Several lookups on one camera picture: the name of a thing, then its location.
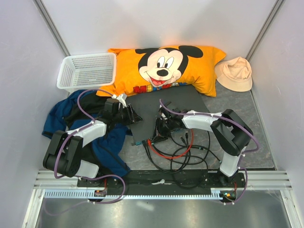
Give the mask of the dark grey network switch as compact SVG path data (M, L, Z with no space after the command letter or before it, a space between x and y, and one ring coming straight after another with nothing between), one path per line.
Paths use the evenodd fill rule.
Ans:
M181 110L209 112L200 93L192 85L174 86L130 96L126 99L126 103L131 104L134 111L142 118L142 121L130 125L135 144L153 136L155 122L159 115L160 99L164 104L172 102L175 107Z

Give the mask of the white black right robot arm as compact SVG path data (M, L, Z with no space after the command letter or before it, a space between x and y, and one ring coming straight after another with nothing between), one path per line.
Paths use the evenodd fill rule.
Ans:
M189 109L179 110L172 102L161 104L159 112L156 132L163 137L179 129L212 132L224 151L217 176L218 183L228 187L235 181L234 174L238 170L241 154L253 137L252 130L236 112L226 109L224 112L212 114Z

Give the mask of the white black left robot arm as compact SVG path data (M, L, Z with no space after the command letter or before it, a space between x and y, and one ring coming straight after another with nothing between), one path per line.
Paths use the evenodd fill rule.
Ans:
M131 125L142 120L131 104L119 98L108 98L101 114L89 123L71 131L54 132L43 167L53 171L56 178L85 177L94 187L99 187L104 182L104 175L99 172L99 165L83 160L83 148L108 135L117 124Z

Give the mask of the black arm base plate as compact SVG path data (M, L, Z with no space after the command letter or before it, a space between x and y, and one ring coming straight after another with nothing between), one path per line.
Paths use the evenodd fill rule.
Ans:
M160 170L132 170L123 177L124 193L206 193L211 189L240 190L246 178L239 172L226 178L217 170L186 169L175 174Z

